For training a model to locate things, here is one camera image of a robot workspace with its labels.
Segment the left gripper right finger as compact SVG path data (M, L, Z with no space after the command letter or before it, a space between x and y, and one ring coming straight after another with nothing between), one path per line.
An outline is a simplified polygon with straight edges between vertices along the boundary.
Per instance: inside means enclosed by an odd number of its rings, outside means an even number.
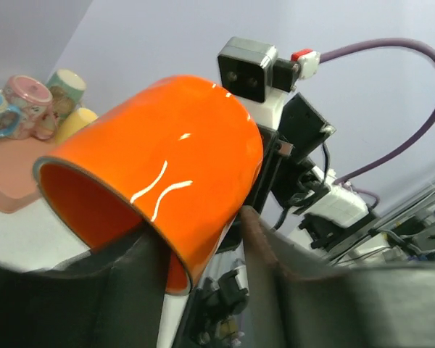
M435 347L435 262L333 266L240 217L256 347Z

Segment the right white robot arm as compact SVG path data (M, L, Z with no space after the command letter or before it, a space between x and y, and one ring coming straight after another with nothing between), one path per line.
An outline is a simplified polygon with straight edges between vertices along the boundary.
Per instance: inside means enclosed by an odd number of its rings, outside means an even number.
M276 228L290 215L303 217L299 229L332 260L373 236L373 206L352 187L336 182L327 139L332 126L301 94L285 101L273 91L264 103L241 99L262 137L260 174L245 203L261 212L272 194L282 209Z

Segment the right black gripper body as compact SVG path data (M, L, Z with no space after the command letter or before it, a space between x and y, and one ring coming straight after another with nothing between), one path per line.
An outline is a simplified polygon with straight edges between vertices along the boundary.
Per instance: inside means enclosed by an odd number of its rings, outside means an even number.
M273 226L279 229L289 214L304 213L329 192L323 177L331 164L326 140L335 129L300 93L283 106L277 130L262 125L258 128L262 167L244 203L262 212L272 194L282 209ZM324 168L316 174L310 154L319 146L323 148Z

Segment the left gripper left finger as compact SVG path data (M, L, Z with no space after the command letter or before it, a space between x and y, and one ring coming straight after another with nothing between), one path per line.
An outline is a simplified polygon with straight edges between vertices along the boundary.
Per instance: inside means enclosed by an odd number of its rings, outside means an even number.
M0 265L0 347L155 347L169 256L144 231L62 270Z

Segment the orange mug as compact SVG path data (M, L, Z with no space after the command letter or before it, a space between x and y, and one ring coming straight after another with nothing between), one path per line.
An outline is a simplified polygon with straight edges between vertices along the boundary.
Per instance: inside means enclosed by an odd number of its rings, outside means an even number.
M166 291L185 295L262 166L256 122L212 81L162 79L40 157L38 187L59 219L98 249L146 224L170 248Z

